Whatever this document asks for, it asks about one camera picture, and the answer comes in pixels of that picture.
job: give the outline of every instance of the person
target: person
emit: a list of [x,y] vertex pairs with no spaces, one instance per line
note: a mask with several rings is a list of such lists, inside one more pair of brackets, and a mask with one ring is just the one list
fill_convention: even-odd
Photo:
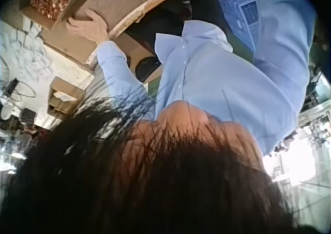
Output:
[[217,0],[190,1],[181,36],[150,39],[163,64],[156,100],[101,16],[69,19],[98,45],[111,98],[85,102],[28,152],[6,189],[2,233],[318,233],[262,164],[296,126],[313,8],[257,0],[250,64],[232,53]]

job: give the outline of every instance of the blue plastic crate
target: blue plastic crate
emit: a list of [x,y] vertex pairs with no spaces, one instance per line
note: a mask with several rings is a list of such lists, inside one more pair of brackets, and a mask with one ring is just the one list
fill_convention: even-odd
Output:
[[255,51],[258,41],[258,9],[255,0],[218,0],[232,33]]

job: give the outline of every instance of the skin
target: skin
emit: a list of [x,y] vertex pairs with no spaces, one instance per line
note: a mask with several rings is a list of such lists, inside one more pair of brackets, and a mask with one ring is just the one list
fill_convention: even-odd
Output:
[[[97,45],[110,40],[107,24],[103,18],[92,10],[87,10],[85,13],[91,21],[69,18],[66,23],[68,31],[94,41]],[[157,120],[139,122],[132,132],[132,140],[126,144],[126,149],[132,152],[133,147],[134,152],[139,152],[141,142],[148,141],[148,137],[154,137],[153,133],[156,129],[166,127],[174,135],[198,133],[199,138],[210,145],[215,144],[215,139],[211,136],[211,133],[214,133],[217,139],[227,140],[237,152],[246,157],[249,166],[263,170],[261,151],[252,134],[243,125],[216,120],[204,110],[183,100],[175,101],[165,107]]]

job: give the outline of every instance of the sleeve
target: sleeve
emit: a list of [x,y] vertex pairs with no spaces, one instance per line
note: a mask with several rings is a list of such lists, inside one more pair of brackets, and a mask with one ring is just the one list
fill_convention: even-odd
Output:
[[[105,41],[99,44],[97,58],[112,98],[126,99],[128,103],[137,99],[152,100],[142,83],[130,71],[126,55],[115,42]],[[153,118],[153,109],[143,117],[144,120]]]
[[307,0],[257,0],[259,41],[253,64],[286,95],[298,114],[309,82],[315,12]]

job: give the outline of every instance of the brown cardboard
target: brown cardboard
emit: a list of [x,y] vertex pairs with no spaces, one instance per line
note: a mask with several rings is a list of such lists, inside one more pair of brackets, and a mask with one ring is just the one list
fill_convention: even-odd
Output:
[[32,21],[40,24],[42,27],[50,30],[60,22],[63,22],[65,16],[69,12],[69,10],[75,5],[76,2],[80,2],[83,4],[84,0],[69,0],[68,6],[64,9],[64,11],[59,15],[56,21],[47,18],[46,16],[40,14],[36,9],[34,9],[30,5],[30,0],[20,0],[20,8],[21,12],[31,19]]
[[[77,101],[63,102],[54,96],[55,92],[63,92],[68,94],[69,96],[76,98]],[[70,84],[69,82],[59,77],[55,77],[50,85],[47,113],[58,119],[65,119],[75,110],[77,105],[83,100],[84,96],[84,90]]]
[[63,15],[63,21],[58,22],[51,30],[42,30],[41,37],[45,43],[53,46],[56,50],[72,57],[78,63],[85,64],[96,45],[92,41],[68,33],[65,20],[72,15],[76,19],[87,20],[85,9],[89,8],[104,17],[110,31],[146,1],[148,0],[77,0],[77,4],[70,7]]
[[[136,67],[138,63],[146,58],[154,56],[147,49],[145,49],[142,45],[140,45],[136,40],[130,37],[126,33],[122,33],[115,40],[117,46],[128,56],[130,57],[130,70],[135,74]],[[155,78],[159,77],[162,74],[161,66],[157,68],[144,83],[151,82]]]

